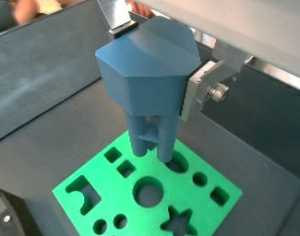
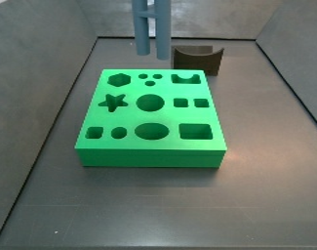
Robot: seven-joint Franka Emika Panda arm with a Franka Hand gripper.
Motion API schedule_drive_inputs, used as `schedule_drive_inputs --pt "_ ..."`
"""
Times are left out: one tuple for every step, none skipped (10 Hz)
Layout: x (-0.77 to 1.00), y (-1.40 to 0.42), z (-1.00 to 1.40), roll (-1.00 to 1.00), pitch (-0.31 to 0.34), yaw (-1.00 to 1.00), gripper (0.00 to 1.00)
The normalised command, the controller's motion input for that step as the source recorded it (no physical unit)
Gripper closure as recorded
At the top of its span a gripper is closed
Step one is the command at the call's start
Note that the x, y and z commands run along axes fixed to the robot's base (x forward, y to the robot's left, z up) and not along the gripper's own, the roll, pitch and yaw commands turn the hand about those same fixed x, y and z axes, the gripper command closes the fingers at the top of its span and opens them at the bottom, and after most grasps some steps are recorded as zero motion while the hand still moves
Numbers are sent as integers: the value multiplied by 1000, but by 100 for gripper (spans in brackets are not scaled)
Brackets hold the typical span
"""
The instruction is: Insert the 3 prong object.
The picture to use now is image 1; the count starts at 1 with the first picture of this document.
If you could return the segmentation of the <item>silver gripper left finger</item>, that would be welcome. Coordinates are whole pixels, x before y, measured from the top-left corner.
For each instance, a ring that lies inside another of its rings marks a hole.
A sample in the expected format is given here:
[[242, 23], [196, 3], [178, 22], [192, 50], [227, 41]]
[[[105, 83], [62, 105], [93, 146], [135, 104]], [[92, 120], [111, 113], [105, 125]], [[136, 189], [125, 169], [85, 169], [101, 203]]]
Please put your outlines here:
[[132, 20], [125, 0], [97, 0], [111, 39], [115, 40], [133, 30], [139, 24]]

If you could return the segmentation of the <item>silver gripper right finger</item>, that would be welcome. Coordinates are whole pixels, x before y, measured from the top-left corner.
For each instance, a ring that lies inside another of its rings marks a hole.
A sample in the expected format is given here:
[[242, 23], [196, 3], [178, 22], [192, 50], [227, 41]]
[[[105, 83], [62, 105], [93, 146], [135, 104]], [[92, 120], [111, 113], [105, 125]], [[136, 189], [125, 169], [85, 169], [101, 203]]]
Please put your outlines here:
[[223, 81], [240, 73], [250, 54], [218, 41], [214, 47], [214, 58], [202, 66], [188, 80], [183, 101], [182, 118], [190, 121], [195, 105], [204, 105], [208, 100], [220, 102], [228, 94], [230, 87]]

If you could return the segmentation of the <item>person's hand in background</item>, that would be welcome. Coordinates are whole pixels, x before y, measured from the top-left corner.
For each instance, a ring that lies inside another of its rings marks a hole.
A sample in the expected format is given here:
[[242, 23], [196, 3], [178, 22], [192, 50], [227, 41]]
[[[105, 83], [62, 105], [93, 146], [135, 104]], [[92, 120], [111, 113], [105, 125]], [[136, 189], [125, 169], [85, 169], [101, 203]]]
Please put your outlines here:
[[[29, 23], [40, 15], [40, 3], [42, 0], [18, 0], [13, 9], [13, 16], [20, 25]], [[61, 6], [72, 6], [85, 0], [56, 0]]]

